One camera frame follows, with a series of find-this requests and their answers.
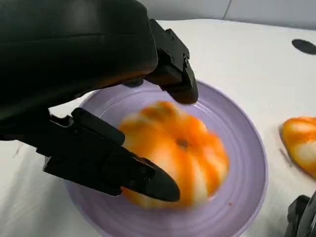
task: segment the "white table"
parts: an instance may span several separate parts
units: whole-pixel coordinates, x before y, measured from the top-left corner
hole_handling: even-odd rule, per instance
[[[188,46],[196,78],[239,104],[257,127],[269,162],[264,205],[243,237],[282,237],[287,207],[316,182],[279,151],[277,126],[316,116],[316,56],[291,45],[316,43],[316,32],[219,20],[161,22]],[[65,115],[83,98],[53,108]],[[0,142],[1,237],[98,237],[72,204],[63,181],[43,173],[43,157],[19,142]]]

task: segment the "lavender plate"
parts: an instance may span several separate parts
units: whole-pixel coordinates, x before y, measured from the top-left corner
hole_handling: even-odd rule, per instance
[[[104,237],[237,237],[258,213],[267,187],[267,161],[261,139],[245,113],[216,89],[198,83],[199,100],[182,106],[223,140],[231,169],[206,205],[183,211],[143,210],[123,196],[110,197],[67,182],[75,205]],[[159,87],[119,85],[93,93],[82,107],[113,126],[157,100],[172,101]]]

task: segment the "pumpkin stem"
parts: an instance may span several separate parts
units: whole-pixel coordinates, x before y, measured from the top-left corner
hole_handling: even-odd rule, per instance
[[[183,150],[186,150],[189,146],[189,143],[187,140],[185,139],[177,139],[177,145],[183,149]]]

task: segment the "black object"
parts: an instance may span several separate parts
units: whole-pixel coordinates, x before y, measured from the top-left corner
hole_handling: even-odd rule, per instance
[[[311,198],[301,195],[288,208],[285,237],[316,236],[316,192]]]
[[[143,79],[179,103],[198,91],[189,51],[136,0],[12,0],[0,7],[0,139],[50,157],[44,170],[111,195],[120,187],[167,201],[179,188],[121,146],[124,135],[87,111],[48,111],[91,90]]]
[[[316,55],[316,45],[309,41],[303,39],[294,39],[292,40],[292,45],[303,53]]]

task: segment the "orange squash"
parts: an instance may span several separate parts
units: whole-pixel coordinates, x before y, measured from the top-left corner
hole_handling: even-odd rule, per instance
[[[281,137],[290,157],[316,178],[316,118],[290,118],[281,128]]]
[[[178,184],[178,202],[156,200],[128,189],[123,194],[145,208],[186,207],[206,202],[224,182],[229,159],[220,138],[199,119],[170,102],[157,102],[124,119],[123,146],[166,171]]]

